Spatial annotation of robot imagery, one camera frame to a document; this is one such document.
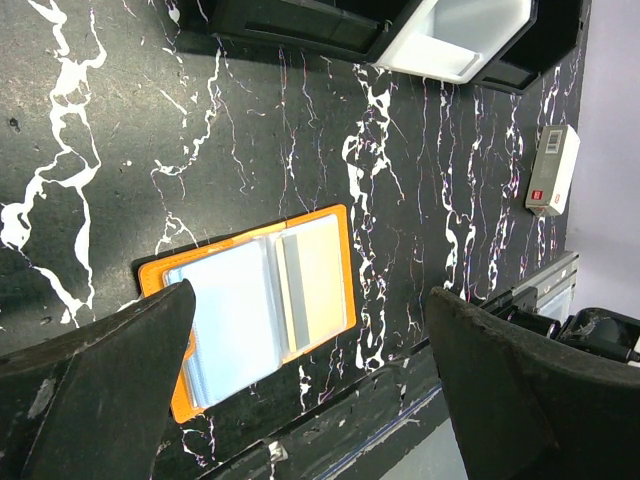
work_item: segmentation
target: table surface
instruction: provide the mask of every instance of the table surface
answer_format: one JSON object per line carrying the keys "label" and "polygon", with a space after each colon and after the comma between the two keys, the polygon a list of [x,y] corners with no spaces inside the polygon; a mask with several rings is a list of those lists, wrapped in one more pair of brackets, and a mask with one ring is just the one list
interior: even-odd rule
{"label": "table surface", "polygon": [[433,286],[483,299],[561,253],[566,214],[524,201],[541,128],[577,127],[585,53],[517,97],[219,42],[197,6],[0,7],[0,354],[135,301],[142,259],[350,212],[358,326],[168,418],[155,479],[213,469],[423,339]]}

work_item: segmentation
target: barcode label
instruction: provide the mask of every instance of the barcode label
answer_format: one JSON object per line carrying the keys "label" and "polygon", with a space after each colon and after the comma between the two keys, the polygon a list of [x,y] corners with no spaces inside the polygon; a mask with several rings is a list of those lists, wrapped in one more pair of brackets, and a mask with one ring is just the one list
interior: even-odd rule
{"label": "barcode label", "polygon": [[553,130],[549,133],[549,141],[547,142],[547,155],[556,155],[560,151],[560,142],[562,141],[562,130]]}

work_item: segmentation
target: white plastic container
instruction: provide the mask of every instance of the white plastic container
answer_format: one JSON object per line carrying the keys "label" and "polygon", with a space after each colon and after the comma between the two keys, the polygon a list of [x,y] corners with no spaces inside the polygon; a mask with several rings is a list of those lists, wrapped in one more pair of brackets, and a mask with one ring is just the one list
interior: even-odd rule
{"label": "white plastic container", "polygon": [[377,66],[467,83],[530,20],[533,0],[423,0]]}

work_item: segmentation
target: gray floor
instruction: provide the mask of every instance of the gray floor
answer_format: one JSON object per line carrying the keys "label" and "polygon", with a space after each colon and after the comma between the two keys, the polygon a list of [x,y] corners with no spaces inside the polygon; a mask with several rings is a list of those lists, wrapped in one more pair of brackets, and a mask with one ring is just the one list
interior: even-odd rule
{"label": "gray floor", "polygon": [[410,479],[467,480],[450,419],[382,477],[382,480]]}

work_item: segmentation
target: small white box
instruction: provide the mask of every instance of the small white box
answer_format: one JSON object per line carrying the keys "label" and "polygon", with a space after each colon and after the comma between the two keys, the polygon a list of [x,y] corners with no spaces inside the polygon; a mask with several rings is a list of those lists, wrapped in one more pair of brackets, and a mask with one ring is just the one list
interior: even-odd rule
{"label": "small white box", "polygon": [[526,207],[538,216],[562,215],[567,206],[580,138],[570,125],[544,127]]}

